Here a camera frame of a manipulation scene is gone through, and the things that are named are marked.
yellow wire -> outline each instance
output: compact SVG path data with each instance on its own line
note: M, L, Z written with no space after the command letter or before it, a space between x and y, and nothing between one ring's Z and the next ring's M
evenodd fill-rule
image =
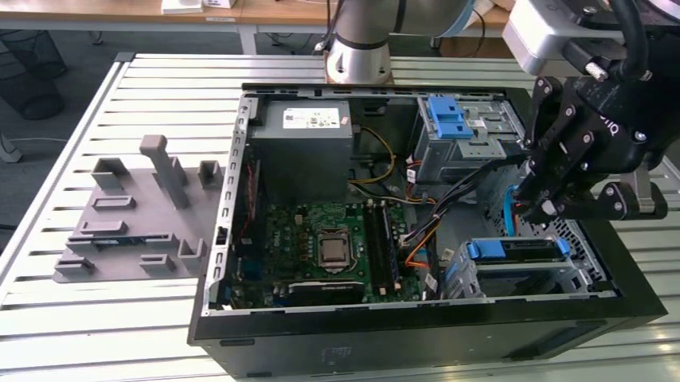
M378 141L381 141L382 145L385 146L387 152L390 153L390 167L386 169L386 172L379 177L373 177L369 179L351 179L350 183L353 183L355 185L365 185L366 183L375 183L377 181L381 181L382 179L385 179L386 177L389 177L391 175L394 166L397 165L394 152L391 151L391 147L390 147L390 145L387 145L385 139L382 139L381 135L378 135L378 133L375 131L373 131L370 128L362 127L361 129L366 130L369 133L371 133L371 135L377 138Z

wastebasket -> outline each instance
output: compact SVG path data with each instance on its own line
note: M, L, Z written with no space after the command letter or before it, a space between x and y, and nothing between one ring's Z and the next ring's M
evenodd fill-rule
M47 119L64 108L52 80L33 76L11 52L0 53L0 98L25 119Z
M60 51L45 30L3 29L0 41L36 77L48 80L65 73Z

sticker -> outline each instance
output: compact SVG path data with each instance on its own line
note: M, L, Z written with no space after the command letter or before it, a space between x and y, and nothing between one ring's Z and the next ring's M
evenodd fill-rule
M414 169L407 169L406 170L406 180L407 180L409 183L415 184L415 175L417 175L417 173L415 173Z
M119 244L117 240L92 240L92 244Z
M471 119L467 121L467 127L485 127L485 121L481 119Z
M425 283L427 284L429 289L437 291L437 280L429 273L427 276L425 276Z
M454 258L454 253L450 249L445 249L443 253L438 256L439 261L450 261Z
M206 21L236 22L235 18L204 18Z
M341 110L286 109L283 111L283 129L339 129Z

wooden desk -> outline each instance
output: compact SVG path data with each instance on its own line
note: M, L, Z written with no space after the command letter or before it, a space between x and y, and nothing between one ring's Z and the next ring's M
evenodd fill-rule
M232 9L163 15L162 0L0 0L0 29L236 32L243 53L256 54L256 33L324 33L326 5L315 1L238 0ZM498 7L485 15L487 37L501 35L508 15ZM459 36L478 37L479 23Z
M200 14L160 14L162 0L1 0L0 18L61 21L212 22L206 18L238 18L244 0L235 7L204 8Z
M322 0L242 0L243 24L326 25L326 5ZM495 6L485 14L486 28L502 29L510 13Z

chip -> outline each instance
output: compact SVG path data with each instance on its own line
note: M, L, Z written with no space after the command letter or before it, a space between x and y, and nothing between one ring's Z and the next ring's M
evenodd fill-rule
M350 231L346 228L324 229L316 235L319 241L319 267L338 273L350 266Z

